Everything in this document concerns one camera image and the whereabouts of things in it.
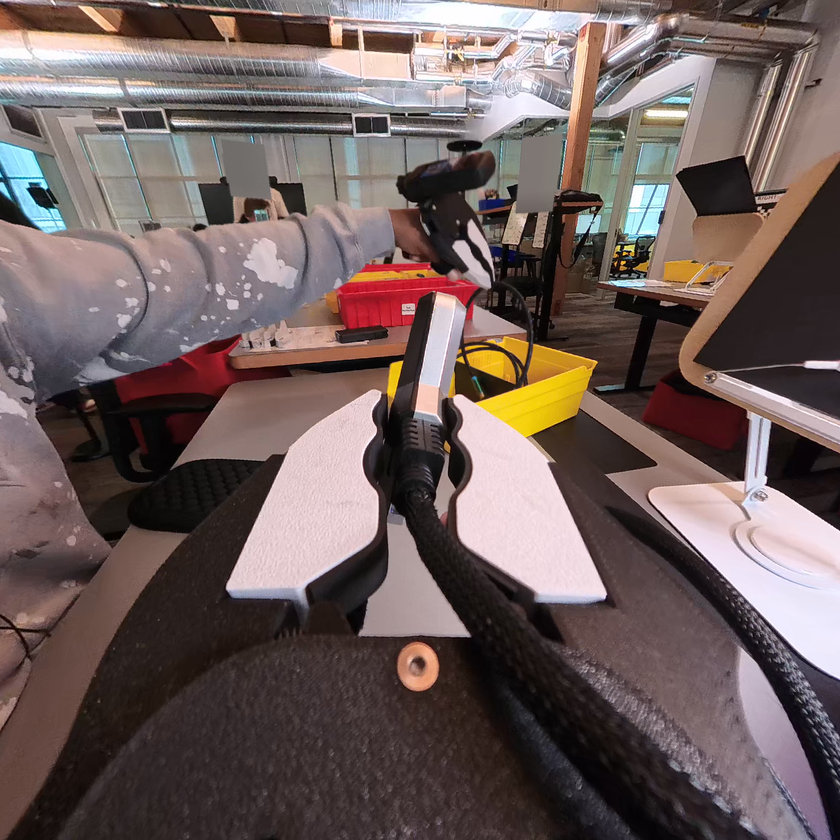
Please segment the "black tall stand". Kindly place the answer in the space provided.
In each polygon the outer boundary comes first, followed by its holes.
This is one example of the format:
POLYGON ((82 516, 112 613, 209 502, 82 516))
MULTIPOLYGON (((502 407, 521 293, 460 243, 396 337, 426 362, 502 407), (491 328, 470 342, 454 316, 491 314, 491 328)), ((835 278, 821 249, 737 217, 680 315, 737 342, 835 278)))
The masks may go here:
POLYGON ((581 256, 586 239, 592 231, 593 222, 590 222, 578 245, 573 247, 572 256, 565 259, 563 257, 563 236, 566 218, 577 217, 589 211, 593 211, 594 217, 596 217, 601 212, 602 207, 602 197, 595 193, 563 190, 557 193, 554 198, 542 247, 540 295, 534 327, 537 342, 545 341, 549 337, 557 270, 558 268, 567 270, 574 266, 574 263, 581 256))

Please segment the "narrow silver air duct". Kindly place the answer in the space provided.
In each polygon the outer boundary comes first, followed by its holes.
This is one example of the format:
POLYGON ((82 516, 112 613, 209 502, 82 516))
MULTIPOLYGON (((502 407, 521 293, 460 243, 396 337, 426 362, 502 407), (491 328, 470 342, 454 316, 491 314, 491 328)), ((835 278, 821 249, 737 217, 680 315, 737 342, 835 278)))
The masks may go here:
POLYGON ((458 140, 469 132, 462 116, 326 112, 235 112, 162 109, 94 110, 102 133, 294 134, 354 138, 458 140))

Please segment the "black office chair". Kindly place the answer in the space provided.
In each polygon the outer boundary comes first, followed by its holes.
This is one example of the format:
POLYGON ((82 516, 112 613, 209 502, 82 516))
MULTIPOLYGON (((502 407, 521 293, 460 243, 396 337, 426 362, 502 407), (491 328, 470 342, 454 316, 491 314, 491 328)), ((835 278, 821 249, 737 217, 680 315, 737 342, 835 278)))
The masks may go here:
POLYGON ((161 478, 185 449, 174 441, 168 420, 174 416, 206 416, 218 399, 201 393, 141 397, 123 402, 115 381, 88 385, 98 409, 108 452, 118 474, 144 484, 161 478))

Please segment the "person's left hand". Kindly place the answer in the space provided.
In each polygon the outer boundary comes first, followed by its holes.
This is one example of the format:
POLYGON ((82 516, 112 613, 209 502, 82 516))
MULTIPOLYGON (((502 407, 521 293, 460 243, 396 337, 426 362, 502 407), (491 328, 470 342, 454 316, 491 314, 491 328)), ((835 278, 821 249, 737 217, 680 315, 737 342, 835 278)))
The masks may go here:
POLYGON ((388 214, 392 222, 395 246, 401 250, 406 260, 429 264, 438 261, 438 253, 423 226, 419 210, 390 208, 388 214))

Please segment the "white stand with black board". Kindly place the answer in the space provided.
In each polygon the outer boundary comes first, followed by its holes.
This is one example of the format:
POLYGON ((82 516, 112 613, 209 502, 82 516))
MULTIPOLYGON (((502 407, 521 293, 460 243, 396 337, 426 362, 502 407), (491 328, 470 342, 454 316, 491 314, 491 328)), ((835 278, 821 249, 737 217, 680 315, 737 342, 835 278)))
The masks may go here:
POLYGON ((691 328, 679 368, 740 406, 742 482, 664 486, 658 513, 798 657, 839 677, 838 529, 767 484, 772 426, 839 449, 839 155, 782 195, 691 328))

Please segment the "wooden post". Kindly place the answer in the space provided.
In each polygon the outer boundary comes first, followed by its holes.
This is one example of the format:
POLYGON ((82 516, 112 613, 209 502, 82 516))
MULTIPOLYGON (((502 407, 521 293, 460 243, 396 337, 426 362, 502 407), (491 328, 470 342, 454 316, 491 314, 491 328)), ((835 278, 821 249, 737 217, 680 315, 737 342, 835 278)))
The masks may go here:
MULTIPOLYGON (((602 53, 606 42, 606 24, 589 23, 579 32, 574 60, 574 78, 570 103, 570 119, 563 158, 562 190, 581 191, 587 145, 595 107, 595 91, 600 76, 602 53)), ((563 257, 572 256, 577 217, 567 217, 563 234, 563 257)), ((564 309, 570 269, 558 268, 554 283, 552 317, 564 309)))

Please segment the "wide silver air duct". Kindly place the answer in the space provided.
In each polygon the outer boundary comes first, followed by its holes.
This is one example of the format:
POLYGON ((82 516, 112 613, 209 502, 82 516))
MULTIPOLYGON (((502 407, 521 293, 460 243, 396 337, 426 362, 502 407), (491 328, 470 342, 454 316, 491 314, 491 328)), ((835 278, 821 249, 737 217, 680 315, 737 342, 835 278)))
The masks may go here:
POLYGON ((417 45, 409 54, 309 45, 2 32, 2 104, 30 108, 483 112, 495 96, 566 109, 571 89, 526 68, 536 44, 417 45))

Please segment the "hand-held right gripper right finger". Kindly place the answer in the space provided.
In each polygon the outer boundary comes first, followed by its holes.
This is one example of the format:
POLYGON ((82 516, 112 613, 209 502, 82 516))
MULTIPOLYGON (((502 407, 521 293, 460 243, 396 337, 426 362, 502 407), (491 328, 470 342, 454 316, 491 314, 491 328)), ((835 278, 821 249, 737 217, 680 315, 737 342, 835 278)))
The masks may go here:
POLYGON ((525 603, 584 605, 607 592, 552 472, 527 437, 463 395, 448 400, 448 527, 525 603))

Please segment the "row of white printed parts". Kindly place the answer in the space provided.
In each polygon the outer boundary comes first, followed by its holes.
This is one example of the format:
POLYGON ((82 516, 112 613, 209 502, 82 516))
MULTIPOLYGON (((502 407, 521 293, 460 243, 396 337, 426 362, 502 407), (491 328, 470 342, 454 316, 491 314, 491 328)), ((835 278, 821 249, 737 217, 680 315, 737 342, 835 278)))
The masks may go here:
POLYGON ((243 333, 238 346, 247 351, 279 350, 289 340, 291 331, 285 321, 243 333))

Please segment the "dark wooden desk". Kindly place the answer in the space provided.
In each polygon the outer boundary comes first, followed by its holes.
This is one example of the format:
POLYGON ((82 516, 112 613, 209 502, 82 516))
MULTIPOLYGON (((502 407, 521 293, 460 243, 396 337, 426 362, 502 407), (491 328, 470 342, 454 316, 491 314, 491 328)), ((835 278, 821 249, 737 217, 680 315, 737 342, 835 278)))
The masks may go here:
POLYGON ((656 286, 651 280, 607 280, 596 289, 614 292, 614 309, 640 318, 632 355, 624 383, 600 385, 594 388, 599 396, 652 391, 654 385, 644 385, 643 377, 655 331, 660 322, 689 329, 711 300, 710 295, 668 285, 656 286))

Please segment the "silver hub with braided cable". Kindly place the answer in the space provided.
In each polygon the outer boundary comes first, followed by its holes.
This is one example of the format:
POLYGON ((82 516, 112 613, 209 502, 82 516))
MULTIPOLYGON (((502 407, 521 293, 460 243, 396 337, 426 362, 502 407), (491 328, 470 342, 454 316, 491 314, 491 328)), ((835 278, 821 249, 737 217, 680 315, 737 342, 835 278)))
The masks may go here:
MULTIPOLYGON (((459 452, 461 412, 447 399, 466 317, 441 292, 417 305, 392 405, 398 433, 394 502, 419 555, 476 642, 483 659, 539 721, 585 781, 643 838, 759 838, 746 816, 713 794, 616 710, 560 656, 480 566, 484 556, 454 535, 434 508, 444 442, 459 452)), ((811 683, 778 634, 699 556, 643 521, 611 510, 631 533, 650 539, 735 633, 760 667, 803 747, 828 826, 838 838, 838 734, 811 683)))

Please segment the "wooden top table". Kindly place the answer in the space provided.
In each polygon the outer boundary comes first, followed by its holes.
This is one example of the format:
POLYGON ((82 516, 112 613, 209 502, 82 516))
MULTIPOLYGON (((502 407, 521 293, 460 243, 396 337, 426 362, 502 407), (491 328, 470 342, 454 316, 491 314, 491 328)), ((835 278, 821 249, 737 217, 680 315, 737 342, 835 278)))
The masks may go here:
MULTIPOLYGON (((331 362, 402 358, 411 327, 388 329, 384 339, 368 343, 336 343, 302 350, 246 350, 236 347, 228 355, 235 369, 257 369, 274 366, 301 366, 331 362)), ((483 308, 474 307, 474 316, 465 322, 465 337, 469 340, 490 340, 513 337, 526 338, 526 330, 483 308)))

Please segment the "person's left forearm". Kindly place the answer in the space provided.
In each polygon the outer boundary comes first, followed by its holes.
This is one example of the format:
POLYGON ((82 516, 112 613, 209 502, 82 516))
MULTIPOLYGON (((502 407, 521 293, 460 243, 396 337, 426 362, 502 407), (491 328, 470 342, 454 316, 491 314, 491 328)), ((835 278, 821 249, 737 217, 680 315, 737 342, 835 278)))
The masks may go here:
POLYGON ((2 413, 279 322, 393 250, 384 208, 133 238, 2 223, 2 413))

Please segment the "red plastic bin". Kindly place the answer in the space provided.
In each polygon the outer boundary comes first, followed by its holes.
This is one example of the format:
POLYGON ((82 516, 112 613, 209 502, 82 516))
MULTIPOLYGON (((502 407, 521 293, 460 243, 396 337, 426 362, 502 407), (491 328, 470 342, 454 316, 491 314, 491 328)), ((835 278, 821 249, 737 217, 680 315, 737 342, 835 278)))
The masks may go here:
POLYGON ((417 303, 432 291, 442 291, 458 299, 466 305, 467 318, 471 319, 473 311, 468 300, 477 290, 478 286, 465 279, 436 277, 345 283, 325 299, 345 328, 375 325, 392 328, 412 325, 417 303))

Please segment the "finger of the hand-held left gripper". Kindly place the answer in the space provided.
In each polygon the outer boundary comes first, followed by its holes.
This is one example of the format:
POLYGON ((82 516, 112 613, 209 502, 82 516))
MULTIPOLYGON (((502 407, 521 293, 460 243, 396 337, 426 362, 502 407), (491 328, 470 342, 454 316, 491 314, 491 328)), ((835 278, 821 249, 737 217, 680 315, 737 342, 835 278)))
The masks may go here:
POLYGON ((480 279, 480 227, 461 226, 451 244, 451 263, 466 279, 480 279))
POLYGON ((481 225, 474 219, 467 223, 467 279, 489 290, 495 282, 494 259, 481 225))

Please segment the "red tote bag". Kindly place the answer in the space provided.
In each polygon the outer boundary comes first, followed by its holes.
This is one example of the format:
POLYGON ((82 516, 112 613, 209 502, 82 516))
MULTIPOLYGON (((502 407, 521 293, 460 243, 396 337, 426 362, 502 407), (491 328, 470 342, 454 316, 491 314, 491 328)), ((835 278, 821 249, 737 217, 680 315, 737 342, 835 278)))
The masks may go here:
POLYGON ((159 395, 205 394, 216 399, 232 384, 289 377, 285 366, 253 369, 233 367, 229 353, 240 337, 205 344, 153 369, 125 375, 115 382, 122 403, 159 395))
POLYGON ((749 430, 744 409, 690 384, 679 371, 658 381, 643 422, 720 450, 738 447, 749 430))

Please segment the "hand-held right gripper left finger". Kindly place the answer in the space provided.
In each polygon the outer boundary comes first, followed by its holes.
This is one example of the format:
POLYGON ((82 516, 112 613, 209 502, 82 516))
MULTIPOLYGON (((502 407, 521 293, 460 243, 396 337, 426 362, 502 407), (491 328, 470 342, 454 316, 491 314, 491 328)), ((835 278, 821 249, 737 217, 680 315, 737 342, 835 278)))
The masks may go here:
POLYGON ((369 390, 289 447, 227 579, 234 599, 289 602, 301 620, 358 612, 387 572, 387 400, 369 390))

